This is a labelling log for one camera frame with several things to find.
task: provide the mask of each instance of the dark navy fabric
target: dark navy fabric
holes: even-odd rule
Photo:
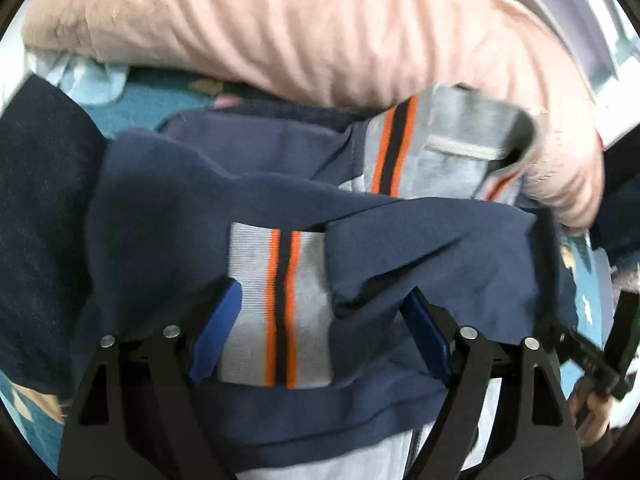
[[[105,333],[137,339],[185,317],[177,299],[226,273],[232,222],[325,232],[338,317],[330,330],[334,384],[286,390],[209,378],[194,390],[205,431],[234,470],[322,460],[434,420],[444,388],[398,316],[414,286],[496,340],[520,341],[545,312],[528,238],[535,216],[223,169],[243,150],[227,148],[217,160],[219,152],[204,155],[186,137],[143,130],[113,141],[88,213],[95,297],[73,343],[81,376]]]
[[[604,197],[594,227],[610,264],[635,269],[640,262],[640,174]]]
[[[36,76],[0,117],[0,369],[61,399],[91,292],[82,229],[105,148],[87,114]]]
[[[273,103],[267,110],[281,106]],[[314,116],[319,113],[318,108],[305,108],[315,110]],[[303,117],[292,112],[282,115]],[[171,118],[162,133],[193,146],[236,175],[273,172],[340,186],[362,174],[367,127],[362,122],[344,126],[345,118],[329,114],[325,119],[329,127],[228,110],[192,110]]]
[[[560,323],[568,329],[578,325],[575,310],[576,285],[569,269],[564,266],[560,251],[563,238],[558,218],[551,208],[521,194],[515,205],[536,216],[536,222],[529,231],[529,246],[532,251],[533,266],[536,269],[539,301],[546,305],[539,318],[543,322]],[[545,334],[536,333],[545,339]]]
[[[604,196],[615,193],[638,176],[640,166],[640,124],[604,152]]]
[[[343,132],[353,123],[367,121],[383,111],[353,107],[311,106],[267,99],[244,99],[235,106],[216,109],[217,113],[286,119],[300,123],[315,124],[330,128],[336,132]]]

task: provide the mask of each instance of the human hand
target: human hand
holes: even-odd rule
[[[575,383],[574,390],[567,400],[574,425],[578,412],[582,407],[579,399],[584,398],[584,395],[581,395],[584,387],[585,381],[584,378],[582,378]],[[589,397],[587,397],[587,406],[589,407],[589,411],[593,413],[593,417],[588,426],[584,428],[583,431],[578,432],[580,447],[593,446],[593,444],[599,441],[607,432],[611,411],[613,409],[613,397],[602,396],[596,392],[591,392]]]

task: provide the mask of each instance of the orange stripe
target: orange stripe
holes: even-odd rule
[[[287,388],[295,388],[298,381],[298,371],[296,370],[296,287],[295,275],[296,265],[300,259],[300,231],[291,233],[291,256],[289,257],[289,267],[284,281],[284,323],[287,328]]]
[[[278,252],[280,249],[280,231],[271,231],[269,240],[269,266],[264,287],[264,315],[267,319],[266,348],[264,356],[264,384],[276,383],[276,293],[275,281],[278,271]]]
[[[493,202],[499,195],[504,191],[504,189],[514,180],[516,180],[520,176],[520,172],[508,174],[507,176],[502,177],[498,182],[496,182],[495,187],[487,193],[484,198],[487,202]]]
[[[394,115],[396,107],[390,108],[386,113],[385,124],[382,127],[380,136],[380,147],[378,149],[378,159],[376,160],[376,169],[373,172],[373,180],[371,181],[371,192],[380,192],[380,178],[382,177],[382,168],[385,166],[386,150],[389,148],[389,139],[391,138],[391,128],[394,124]]]
[[[394,174],[391,177],[391,196],[398,196],[398,189],[400,187],[400,176],[402,175],[402,166],[404,165],[406,152],[409,150],[409,144],[411,144],[411,138],[414,134],[415,112],[417,109],[417,105],[418,98],[416,96],[412,96],[411,98],[409,98],[409,105],[406,111],[406,120],[404,121],[404,132],[402,132],[402,144],[400,144],[398,160],[396,160]]]

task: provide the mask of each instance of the pink fabric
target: pink fabric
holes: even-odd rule
[[[602,192],[593,105],[556,37],[514,0],[35,0],[28,46],[388,107],[436,82],[548,111],[527,189],[587,227]]]

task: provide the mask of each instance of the blue gripper pad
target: blue gripper pad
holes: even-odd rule
[[[194,386],[213,373],[241,308],[242,286],[232,280],[191,346],[187,376]]]
[[[453,377],[451,347],[415,291],[404,298],[400,313],[431,375],[448,385]]]

